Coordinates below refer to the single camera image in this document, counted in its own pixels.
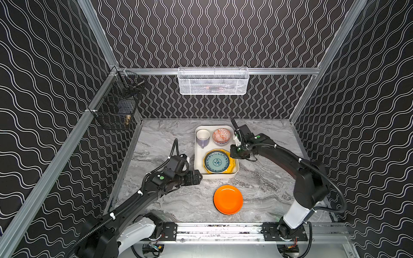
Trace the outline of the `yellow dotted scalloped plate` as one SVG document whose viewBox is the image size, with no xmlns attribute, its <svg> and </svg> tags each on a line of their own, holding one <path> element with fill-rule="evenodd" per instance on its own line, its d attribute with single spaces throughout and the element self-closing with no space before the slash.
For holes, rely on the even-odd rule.
<svg viewBox="0 0 413 258">
<path fill-rule="evenodd" d="M 229 156 L 229 158 L 230 158 L 230 166 L 229 166 L 229 168 L 227 169 L 227 171 L 224 172 L 224 173 L 222 173 L 222 174 L 232 174 L 233 171 L 234 171 L 234 168 L 235 168 L 235 166 L 236 166 L 235 159 L 231 158 L 231 157 L 230 157 L 230 153 L 229 153 L 228 151 L 224 150 L 224 149 L 213 149 L 213 150 L 211 150 L 211 151 L 214 151 L 214 150 L 219 150 L 219 151 L 222 150 L 222 151 L 224 151 L 224 152 Z"/>
</svg>

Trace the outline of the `lavender bowl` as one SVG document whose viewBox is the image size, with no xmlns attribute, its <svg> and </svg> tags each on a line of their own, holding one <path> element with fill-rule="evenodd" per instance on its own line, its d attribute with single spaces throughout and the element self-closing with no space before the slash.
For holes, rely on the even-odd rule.
<svg viewBox="0 0 413 258">
<path fill-rule="evenodd" d="M 225 146 L 225 145 L 227 145 L 229 142 L 230 142 L 229 140 L 227 140 L 227 141 L 215 141 L 215 140 L 214 140 L 214 143 L 215 143 L 217 146 Z"/>
</svg>

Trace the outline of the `white plastic bin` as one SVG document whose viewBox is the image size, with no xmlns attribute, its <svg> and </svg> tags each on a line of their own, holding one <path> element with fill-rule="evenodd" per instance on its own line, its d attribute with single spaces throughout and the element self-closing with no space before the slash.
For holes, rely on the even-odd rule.
<svg viewBox="0 0 413 258">
<path fill-rule="evenodd" d="M 215 130 L 217 130 L 217 129 L 219 129 L 219 128 L 226 128 L 226 129 L 228 129 L 228 130 L 231 131 L 231 139 L 230 139 L 230 142 L 229 142 L 227 145 L 225 145 L 225 146 L 217 146 L 217 145 L 214 143 L 214 141 L 213 141 L 213 133 L 214 133 Z M 196 133 L 198 130 L 201 130 L 201 129 L 206 129 L 206 130 L 208 130 L 208 131 L 210 132 L 210 141 L 209 141 L 209 145 L 208 145 L 207 147 L 205 147 L 205 148 L 201 148 L 201 147 L 197 144 L 197 142 L 195 143 L 194 169 L 195 169 L 195 170 L 199 170 L 200 173 L 202 174 L 203 178 L 204 178 L 204 179 L 208 179 L 208 180 L 211 180 L 211 179 L 230 179 L 230 178 L 234 178 L 234 177 L 237 175 L 237 173 L 239 172 L 239 168 L 240 168 L 239 161 L 236 160 L 236 159 L 235 159 L 236 166 L 235 166 L 234 171 L 233 171 L 232 174 L 208 174 L 207 171 L 204 169 L 204 166 L 203 166 L 204 157 L 205 157 L 205 155 L 206 155 L 209 151 L 211 151 L 211 150 L 213 150 L 213 149 L 224 149 L 224 150 L 230 152 L 230 146 L 231 146 L 231 145 L 236 145 L 236 144 L 239 143 L 239 141 L 237 141 L 237 140 L 234 138 L 234 130 L 233 130 L 233 128 L 231 128 L 231 127 L 228 126 L 228 125 L 204 125 L 204 126 L 199 126 L 199 127 L 195 130 L 195 133 Z"/>
</svg>

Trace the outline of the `orange rimmed plate underneath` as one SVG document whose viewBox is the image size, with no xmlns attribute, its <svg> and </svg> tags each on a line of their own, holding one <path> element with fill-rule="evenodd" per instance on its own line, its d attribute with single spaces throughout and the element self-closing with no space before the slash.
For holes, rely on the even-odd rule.
<svg viewBox="0 0 413 258">
<path fill-rule="evenodd" d="M 244 203 L 243 195 L 239 189 L 231 185 L 219 187 L 214 193 L 214 206 L 224 215 L 238 213 Z"/>
</svg>

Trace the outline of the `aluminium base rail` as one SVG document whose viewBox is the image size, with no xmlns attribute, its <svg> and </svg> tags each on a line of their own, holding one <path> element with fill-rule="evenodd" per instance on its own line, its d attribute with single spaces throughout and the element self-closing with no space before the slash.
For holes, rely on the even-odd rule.
<svg viewBox="0 0 413 258">
<path fill-rule="evenodd" d="M 282 238 L 276 223 L 207 223 L 164 222 L 155 226 L 148 218 L 128 226 L 117 239 L 122 248 L 139 242 L 158 244 L 344 244 L 349 242 L 349 233 L 342 223 L 314 223 L 313 236 L 309 225 L 299 228 L 294 236 Z"/>
</svg>

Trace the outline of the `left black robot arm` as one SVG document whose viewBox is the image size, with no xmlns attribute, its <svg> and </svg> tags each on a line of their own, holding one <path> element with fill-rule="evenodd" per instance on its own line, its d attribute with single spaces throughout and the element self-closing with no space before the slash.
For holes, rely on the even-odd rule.
<svg viewBox="0 0 413 258">
<path fill-rule="evenodd" d="M 174 140 L 168 159 L 147 173 L 141 187 L 119 207 L 100 219 L 88 220 L 79 239 L 66 250 L 71 258 L 117 258 L 135 243 L 162 238 L 162 220 L 148 218 L 145 209 L 163 196 L 181 187 L 196 186 L 203 176 L 191 170 L 189 159 L 179 152 L 179 141 Z"/>
</svg>

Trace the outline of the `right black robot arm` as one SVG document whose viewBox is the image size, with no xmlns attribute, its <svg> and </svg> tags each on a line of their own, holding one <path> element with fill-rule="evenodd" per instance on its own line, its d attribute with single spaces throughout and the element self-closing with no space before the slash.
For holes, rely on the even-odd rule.
<svg viewBox="0 0 413 258">
<path fill-rule="evenodd" d="M 248 160 L 260 156 L 272 161 L 286 171 L 294 180 L 294 201 L 287 213 L 281 217 L 276 228 L 277 234 L 283 240 L 294 239 L 299 228 L 308 221 L 316 211 L 327 211 L 343 214 L 347 210 L 347 202 L 342 191 L 327 176 L 322 164 L 315 164 L 286 149 L 265 134 L 253 134 L 247 125 L 238 126 L 231 118 L 234 135 L 239 145 L 231 145 L 230 157 L 238 160 Z M 342 205 L 338 209 L 318 206 L 326 196 L 334 190 Z"/>
</svg>

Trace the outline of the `teal patterned plate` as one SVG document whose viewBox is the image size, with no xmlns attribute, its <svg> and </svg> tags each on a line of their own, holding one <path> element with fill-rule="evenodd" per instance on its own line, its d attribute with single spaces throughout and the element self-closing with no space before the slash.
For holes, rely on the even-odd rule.
<svg viewBox="0 0 413 258">
<path fill-rule="evenodd" d="M 222 174 L 229 168 L 230 158 L 224 151 L 213 150 L 205 156 L 203 165 L 209 174 Z"/>
</svg>

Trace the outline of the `red patterned bowl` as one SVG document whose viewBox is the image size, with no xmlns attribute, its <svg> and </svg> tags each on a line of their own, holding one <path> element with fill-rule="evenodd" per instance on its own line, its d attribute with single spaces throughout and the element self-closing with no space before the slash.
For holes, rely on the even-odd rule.
<svg viewBox="0 0 413 258">
<path fill-rule="evenodd" d="M 219 128 L 213 133 L 213 140 L 227 141 L 231 139 L 231 131 L 226 128 Z"/>
</svg>

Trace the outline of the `lavender mug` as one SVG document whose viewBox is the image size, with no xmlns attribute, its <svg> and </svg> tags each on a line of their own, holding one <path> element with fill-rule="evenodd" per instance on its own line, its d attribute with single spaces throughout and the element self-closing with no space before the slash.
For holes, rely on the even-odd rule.
<svg viewBox="0 0 413 258">
<path fill-rule="evenodd" d="M 196 142 L 201 148 L 209 145 L 210 132 L 206 129 L 201 129 L 196 132 Z"/>
</svg>

